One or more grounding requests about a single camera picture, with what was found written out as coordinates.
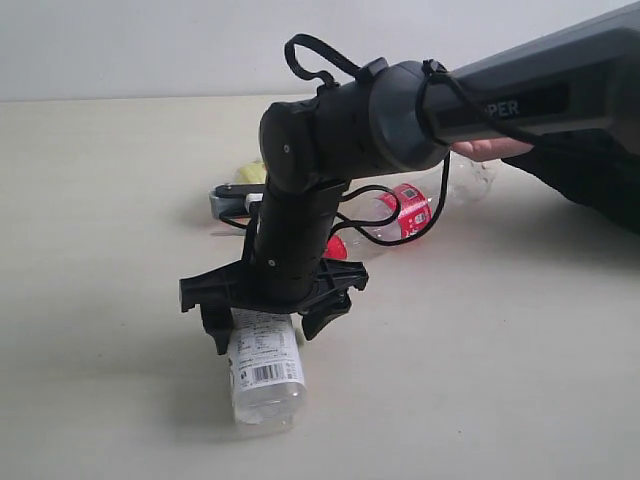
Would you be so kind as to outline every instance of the red bottle label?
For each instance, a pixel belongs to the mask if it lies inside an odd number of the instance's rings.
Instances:
[[[407,238],[415,235],[422,230],[429,220],[431,220],[431,207],[424,195],[412,185],[403,183],[393,189],[393,192],[400,199],[402,210],[398,217],[398,225],[400,225],[401,238]],[[390,193],[384,193],[378,197],[379,200],[387,204],[387,206],[395,211],[396,199]]]
[[[334,235],[327,243],[327,249],[324,252],[325,258],[333,258],[334,260],[347,259],[347,247],[340,237]]]

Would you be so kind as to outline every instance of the white wall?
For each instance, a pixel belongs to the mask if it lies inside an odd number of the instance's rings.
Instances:
[[[0,0],[0,100],[310,91],[283,59],[298,32],[357,63],[452,68],[629,3]]]

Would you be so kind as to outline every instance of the yellow object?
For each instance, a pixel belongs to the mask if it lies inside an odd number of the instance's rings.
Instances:
[[[265,183],[266,180],[267,170],[262,160],[258,159],[240,167],[236,172],[234,183]]]

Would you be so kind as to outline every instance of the white bottle label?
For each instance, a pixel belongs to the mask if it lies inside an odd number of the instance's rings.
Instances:
[[[277,383],[304,385],[290,315],[234,310],[233,317],[228,355],[234,393]]]

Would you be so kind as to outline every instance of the bottle label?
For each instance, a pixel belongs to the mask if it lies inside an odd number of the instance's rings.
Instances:
[[[333,258],[334,260],[347,259],[347,247],[339,236],[334,235],[329,239],[327,249],[324,252],[324,257]]]
[[[403,183],[393,189],[393,192],[400,199],[400,216],[398,225],[400,226],[401,238],[415,235],[422,230],[429,220],[431,220],[431,207],[425,196],[413,185]],[[396,209],[396,199],[390,193],[384,193],[378,197],[392,211]]]
[[[290,315],[234,310],[233,317],[228,356],[234,393],[277,383],[304,385]]]

